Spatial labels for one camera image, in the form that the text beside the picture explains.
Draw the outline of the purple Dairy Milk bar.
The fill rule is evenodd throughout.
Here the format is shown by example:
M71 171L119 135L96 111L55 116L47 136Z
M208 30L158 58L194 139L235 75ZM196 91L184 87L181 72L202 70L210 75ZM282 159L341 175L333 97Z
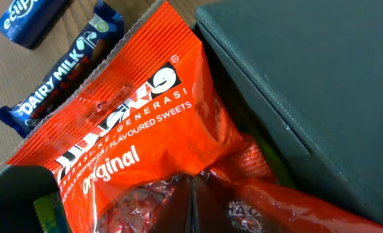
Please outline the purple Dairy Milk bar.
M124 35L122 16L97 1L93 17L69 50L53 65L35 90L12 107L0 108L0 121L25 138L48 114L62 105Z

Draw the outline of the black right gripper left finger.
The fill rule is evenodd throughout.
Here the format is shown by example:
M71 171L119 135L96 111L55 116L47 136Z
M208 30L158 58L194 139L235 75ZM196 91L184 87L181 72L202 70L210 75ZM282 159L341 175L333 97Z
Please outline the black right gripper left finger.
M192 177L182 175L167 204L148 233L191 233Z

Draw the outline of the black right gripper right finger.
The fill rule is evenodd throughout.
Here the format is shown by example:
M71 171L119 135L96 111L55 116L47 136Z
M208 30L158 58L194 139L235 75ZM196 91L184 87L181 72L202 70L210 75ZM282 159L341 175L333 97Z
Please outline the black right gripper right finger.
M221 204L201 177L192 180L193 224L195 233L236 233L223 214Z

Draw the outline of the red Hacks candy bag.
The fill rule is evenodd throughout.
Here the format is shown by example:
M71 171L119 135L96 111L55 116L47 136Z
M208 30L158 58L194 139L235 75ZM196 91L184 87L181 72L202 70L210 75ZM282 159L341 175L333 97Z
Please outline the red Hacks candy bag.
M148 232L182 175L208 184L237 232L383 232L279 185L219 99L202 42L166 1L9 164L53 172L73 232Z

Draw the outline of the dark green box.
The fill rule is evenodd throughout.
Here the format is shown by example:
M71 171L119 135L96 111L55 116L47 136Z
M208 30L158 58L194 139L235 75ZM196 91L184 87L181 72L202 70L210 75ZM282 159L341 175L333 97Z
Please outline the dark green box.
M196 15L215 91L279 185L383 226L383 1L222 1ZM68 99L7 158L0 232L43 232L33 202L60 193L56 178L9 160Z

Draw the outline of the blue Eclipse mints box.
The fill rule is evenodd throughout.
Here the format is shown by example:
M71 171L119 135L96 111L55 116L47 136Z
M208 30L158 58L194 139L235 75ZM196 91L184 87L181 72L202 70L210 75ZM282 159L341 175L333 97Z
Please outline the blue Eclipse mints box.
M66 2L13 0L0 18L0 33L26 49L33 49Z

